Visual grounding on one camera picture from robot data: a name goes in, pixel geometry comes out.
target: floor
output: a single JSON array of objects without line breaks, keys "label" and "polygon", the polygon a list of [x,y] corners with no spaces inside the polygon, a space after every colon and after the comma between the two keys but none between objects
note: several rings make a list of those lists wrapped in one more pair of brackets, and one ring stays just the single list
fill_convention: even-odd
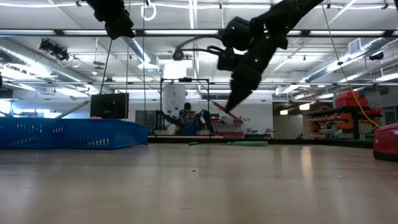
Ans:
[{"label": "floor", "polygon": [[151,144],[0,151],[0,223],[397,223],[398,163],[369,149]]}]

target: wall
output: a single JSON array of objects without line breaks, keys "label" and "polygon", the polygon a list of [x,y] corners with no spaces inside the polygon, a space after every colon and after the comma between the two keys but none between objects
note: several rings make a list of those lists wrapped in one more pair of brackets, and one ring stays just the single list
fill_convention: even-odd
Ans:
[{"label": "wall", "polygon": [[[70,108],[78,105],[81,101],[72,100],[22,100],[13,102],[11,109],[50,109],[64,112]],[[207,110],[207,102],[205,101],[190,101],[193,111]],[[159,101],[147,101],[146,110],[159,110]],[[129,120],[136,120],[136,110],[144,110],[143,101],[131,101],[129,104]],[[219,113],[221,116],[228,116],[220,111],[213,103],[210,103],[210,113]],[[237,106],[232,113],[236,116],[247,118],[245,122],[245,131],[247,128],[258,130],[259,134],[265,132],[266,128],[273,128],[272,103],[267,102],[244,102]],[[80,108],[78,111],[70,114],[67,118],[89,118],[90,104]]]},{"label": "wall", "polygon": [[277,139],[295,139],[303,131],[303,116],[274,116],[274,130]]}]

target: blue plastic crate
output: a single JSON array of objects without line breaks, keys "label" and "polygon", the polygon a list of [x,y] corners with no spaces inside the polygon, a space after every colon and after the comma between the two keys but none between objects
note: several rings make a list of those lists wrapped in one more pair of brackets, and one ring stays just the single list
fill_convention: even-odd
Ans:
[{"label": "blue plastic crate", "polygon": [[65,147],[70,149],[120,149],[146,144],[149,127],[116,119],[62,119]]},{"label": "blue plastic crate", "polygon": [[0,149],[58,149],[64,130],[56,119],[0,118]]}]

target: ceiling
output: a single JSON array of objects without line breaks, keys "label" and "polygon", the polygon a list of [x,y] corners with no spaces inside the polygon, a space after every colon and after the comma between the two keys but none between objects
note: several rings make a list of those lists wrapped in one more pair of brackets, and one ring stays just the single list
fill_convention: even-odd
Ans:
[{"label": "ceiling", "polygon": [[[104,24],[98,22],[93,16],[93,10],[89,6],[74,6],[75,1],[61,0],[3,0],[2,3],[16,4],[15,7],[0,5],[0,29],[103,29]],[[131,0],[131,19],[134,22],[133,29],[222,29],[228,21],[235,16],[250,19],[258,16],[269,9],[271,4],[279,0],[152,0],[156,6],[157,14],[151,21],[144,21],[141,16],[143,1]],[[388,0],[389,7],[382,10],[382,0],[330,0],[331,8],[326,9],[326,16],[330,23],[330,29],[355,29],[355,30],[386,30],[398,27],[398,13],[394,8],[394,2]],[[146,9],[146,16],[152,15],[153,9]],[[321,7],[311,10],[295,27],[295,29],[326,29],[326,22]],[[39,45],[41,37],[0,37],[7,38],[18,45],[33,52],[41,54]],[[156,54],[160,64],[172,63],[170,53],[176,46],[189,37],[136,37],[139,45],[145,52]],[[95,37],[51,37],[52,41],[67,47],[68,52],[79,58],[80,66],[75,68],[68,66],[67,69],[77,72],[94,81],[101,81],[103,70],[96,70],[94,60],[105,62],[109,50],[110,38],[98,38],[98,50],[96,52]],[[339,54],[348,48],[348,44],[355,38],[334,38],[336,50]],[[223,47],[218,40],[203,39],[195,42],[197,47],[206,48],[208,45]],[[110,49],[110,57],[106,76],[114,81],[141,82],[144,75],[146,82],[159,81],[159,72],[144,72],[137,66],[138,59],[127,52],[128,46],[121,40],[115,40]],[[389,49],[390,55],[394,55],[395,49]],[[290,38],[287,50],[279,49],[271,60],[270,65],[263,73],[264,82],[298,82],[308,71],[325,63],[335,52],[329,38]],[[213,82],[228,82],[230,72],[218,71],[216,69],[217,57],[208,53],[199,53],[198,73],[192,69],[193,60],[185,60],[188,77],[209,78]],[[50,56],[54,67],[59,64]],[[349,75],[364,69],[363,60],[347,67]],[[333,77],[328,82],[336,82]],[[111,89],[125,88],[124,85],[111,85]],[[158,85],[149,85],[147,88],[158,88]],[[227,88],[228,86],[216,86],[215,88]],[[262,86],[269,89],[276,86]],[[128,88],[144,88],[144,85],[131,85]]]}]

